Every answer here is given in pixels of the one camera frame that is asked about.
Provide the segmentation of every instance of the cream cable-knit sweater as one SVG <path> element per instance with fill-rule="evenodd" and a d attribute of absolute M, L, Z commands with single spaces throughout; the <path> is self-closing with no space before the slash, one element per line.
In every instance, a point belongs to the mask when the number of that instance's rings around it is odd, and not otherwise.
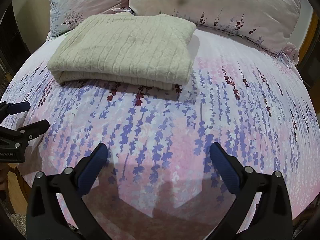
<path fill-rule="evenodd" d="M 99 14 L 71 31 L 48 62 L 58 83 L 103 79 L 169 90 L 192 71 L 187 45 L 195 24 L 160 14 Z"/>

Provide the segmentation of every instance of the metal screw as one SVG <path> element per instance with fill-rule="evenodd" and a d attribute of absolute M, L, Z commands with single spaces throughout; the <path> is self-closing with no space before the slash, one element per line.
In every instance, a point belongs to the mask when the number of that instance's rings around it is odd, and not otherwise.
<path fill-rule="evenodd" d="M 41 171 L 37 172 L 37 174 L 36 174 L 37 179 L 41 178 L 42 176 L 43 176 L 43 172 L 41 172 Z"/>
<path fill-rule="evenodd" d="M 244 167 L 244 170 L 245 170 L 246 173 L 253 173 L 253 168 L 250 167 L 250 166 Z"/>
<path fill-rule="evenodd" d="M 275 176 L 276 176 L 277 178 L 281 178 L 282 174 L 281 174 L 280 171 L 275 171 Z"/>
<path fill-rule="evenodd" d="M 70 174 L 72 171 L 73 171 L 73 168 L 67 167 L 67 168 L 65 168 L 64 173 L 65 174 Z"/>

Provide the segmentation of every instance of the wooden floor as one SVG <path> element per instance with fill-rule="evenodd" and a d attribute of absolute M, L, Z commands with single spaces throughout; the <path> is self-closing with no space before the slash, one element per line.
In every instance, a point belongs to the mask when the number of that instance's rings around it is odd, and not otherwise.
<path fill-rule="evenodd" d="M 9 166 L 14 169 L 16 167 L 15 164 L 9 164 Z M 17 214 L 25 215 L 27 212 L 27 201 L 21 192 L 16 174 L 12 172 L 8 173 L 8 187 L 11 204 L 14 208 L 14 211 Z"/>

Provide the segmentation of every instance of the bed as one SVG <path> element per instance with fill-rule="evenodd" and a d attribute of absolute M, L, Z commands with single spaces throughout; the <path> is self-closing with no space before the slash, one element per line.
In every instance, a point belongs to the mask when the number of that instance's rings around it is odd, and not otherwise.
<path fill-rule="evenodd" d="M 235 198 L 209 158 L 213 142 L 257 172 L 281 171 L 293 218 L 319 193 L 319 124 L 286 57 L 198 27 L 189 44 L 195 60 L 186 86 L 160 90 L 103 80 L 61 86 L 46 66 L 67 35 L 46 41 L 15 75 L 1 101 L 29 101 L 31 109 L 2 125 L 51 124 L 30 142 L 18 166 L 30 186 L 36 172 L 60 173 L 98 143 L 107 145 L 108 163 L 83 200 L 112 239 L 206 237 Z"/>

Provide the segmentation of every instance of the floral pillowcase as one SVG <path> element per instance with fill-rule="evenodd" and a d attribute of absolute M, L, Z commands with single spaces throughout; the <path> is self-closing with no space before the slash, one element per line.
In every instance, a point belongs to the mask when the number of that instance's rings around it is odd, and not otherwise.
<path fill-rule="evenodd" d="M 301 0 L 129 0 L 138 16 L 165 13 L 249 38 L 280 54 L 300 15 Z"/>
<path fill-rule="evenodd" d="M 74 29 L 91 15 L 115 13 L 129 7 L 128 0 L 50 0 L 50 33 L 56 37 Z"/>

